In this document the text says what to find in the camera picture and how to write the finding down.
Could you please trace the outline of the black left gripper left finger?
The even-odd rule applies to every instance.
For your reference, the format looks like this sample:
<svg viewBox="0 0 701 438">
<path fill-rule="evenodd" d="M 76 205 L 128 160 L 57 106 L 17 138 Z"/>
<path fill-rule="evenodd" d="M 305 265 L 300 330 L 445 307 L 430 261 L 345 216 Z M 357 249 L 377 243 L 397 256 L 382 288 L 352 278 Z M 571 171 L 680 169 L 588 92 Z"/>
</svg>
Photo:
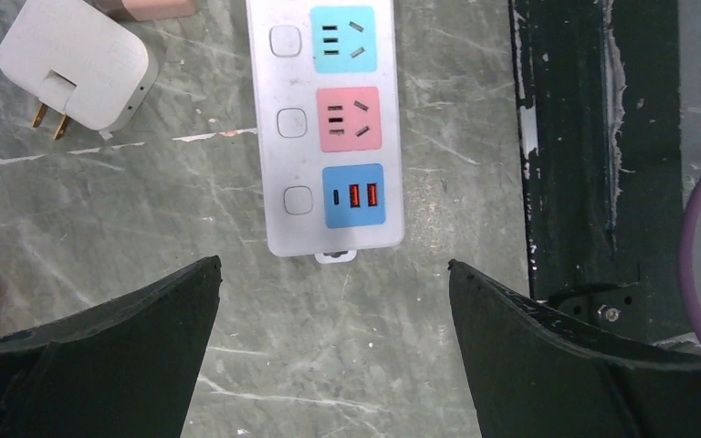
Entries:
<svg viewBox="0 0 701 438">
<path fill-rule="evenodd" d="M 0 338 L 0 437 L 178 437 L 220 303 L 222 263 Z"/>
</svg>

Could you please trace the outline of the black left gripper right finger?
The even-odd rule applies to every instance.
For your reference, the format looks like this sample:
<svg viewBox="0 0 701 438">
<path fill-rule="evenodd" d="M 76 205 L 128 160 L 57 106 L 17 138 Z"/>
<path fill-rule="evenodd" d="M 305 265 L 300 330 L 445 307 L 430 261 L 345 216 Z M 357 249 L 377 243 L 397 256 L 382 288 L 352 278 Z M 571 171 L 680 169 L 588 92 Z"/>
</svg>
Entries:
<svg viewBox="0 0 701 438">
<path fill-rule="evenodd" d="M 616 336 L 451 260 L 449 298 L 485 437 L 701 437 L 701 355 Z"/>
</svg>

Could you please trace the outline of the white multicolour power strip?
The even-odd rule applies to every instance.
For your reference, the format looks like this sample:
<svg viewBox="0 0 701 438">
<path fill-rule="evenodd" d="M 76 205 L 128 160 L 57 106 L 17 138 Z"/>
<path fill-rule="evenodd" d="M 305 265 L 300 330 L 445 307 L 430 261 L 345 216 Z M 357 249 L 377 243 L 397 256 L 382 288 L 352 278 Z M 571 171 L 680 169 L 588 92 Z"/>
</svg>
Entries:
<svg viewBox="0 0 701 438">
<path fill-rule="evenodd" d="M 246 5 L 267 245 L 324 263 L 404 237 L 390 1 Z"/>
</svg>

